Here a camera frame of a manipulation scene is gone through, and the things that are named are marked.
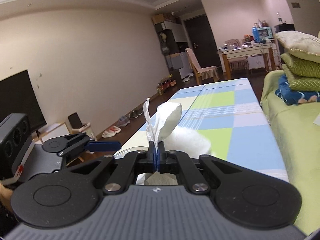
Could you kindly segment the person's left hand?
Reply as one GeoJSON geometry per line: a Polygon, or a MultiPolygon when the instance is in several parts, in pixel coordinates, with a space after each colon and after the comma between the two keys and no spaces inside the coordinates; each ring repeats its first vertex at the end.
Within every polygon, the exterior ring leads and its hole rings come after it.
{"type": "Polygon", "coordinates": [[[1,204],[10,212],[12,212],[12,207],[10,204],[13,191],[6,188],[2,183],[0,183],[0,201],[1,204]]]}

